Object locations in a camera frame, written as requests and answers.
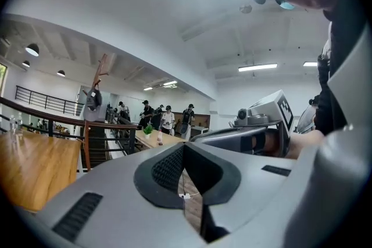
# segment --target wooden counter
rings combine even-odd
[[[76,180],[80,142],[24,131],[12,143],[0,135],[0,185],[8,199],[29,211]]]
[[[155,148],[159,147],[158,142],[158,133],[159,131],[153,130],[150,134],[150,138],[146,139],[145,134],[142,130],[136,130],[135,131],[135,138],[143,145],[145,145],[147,148]],[[171,143],[179,143],[184,142],[184,139],[178,138],[176,136],[172,136],[169,134],[163,134],[163,145],[169,145]]]

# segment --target window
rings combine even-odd
[[[4,82],[6,69],[7,69],[7,67],[0,63],[0,94],[2,93],[2,86],[3,86],[3,82]]]

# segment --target person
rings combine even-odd
[[[161,130],[160,121],[162,119],[163,105],[160,105],[153,113],[151,123],[154,129]]]
[[[195,113],[193,111],[194,105],[190,103],[188,108],[185,109],[182,113],[181,121],[181,138],[188,141],[191,135],[191,122],[195,121]]]
[[[129,108],[123,102],[119,102],[119,115],[120,117],[130,121]]]
[[[175,122],[174,114],[171,112],[172,110],[171,106],[167,106],[165,109],[166,112],[163,114],[161,120],[162,132],[164,132],[165,134],[171,134]]]
[[[42,129],[43,130],[47,130],[48,129],[47,121],[45,119],[42,119]]]
[[[149,124],[151,117],[153,116],[153,108],[149,105],[148,100],[145,100],[143,104],[145,105],[145,107],[144,111],[141,113],[141,121],[139,121],[138,125],[145,128]]]
[[[254,1],[259,4],[265,3],[265,0]],[[317,60],[321,92],[314,119],[315,130],[307,134],[291,134],[287,157],[296,159],[304,147],[320,144],[327,134],[347,124],[327,81],[339,69],[353,49],[366,25],[366,15],[358,0],[276,0],[276,2],[290,3],[309,9],[321,9],[324,16],[331,22],[328,32],[329,51],[323,51]],[[266,153],[276,156],[279,144],[278,134],[266,134],[265,141]],[[253,138],[252,142],[254,147],[256,139]]]
[[[33,130],[32,128],[30,128],[30,127],[28,127],[27,131],[34,132],[34,130]]]
[[[309,100],[309,106],[302,113],[298,120],[296,132],[299,134],[307,134],[315,129],[314,118],[316,109],[319,104],[319,95],[315,96],[314,99]]]

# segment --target staircase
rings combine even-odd
[[[94,126],[90,127],[89,137],[90,138],[106,138],[105,129],[101,127],[94,127]],[[89,149],[90,149],[89,155],[90,155],[90,160],[91,160],[91,168],[94,168],[100,165],[101,163],[110,159],[108,152],[92,152],[91,151],[91,149],[105,149],[105,144],[106,144],[105,141],[97,141],[97,140],[89,139]],[[81,162],[83,164],[83,168],[87,168],[83,144],[81,144],[80,150],[81,150]]]

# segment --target green plant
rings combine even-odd
[[[144,134],[150,134],[152,132],[152,126],[147,125],[146,128],[144,129]]]

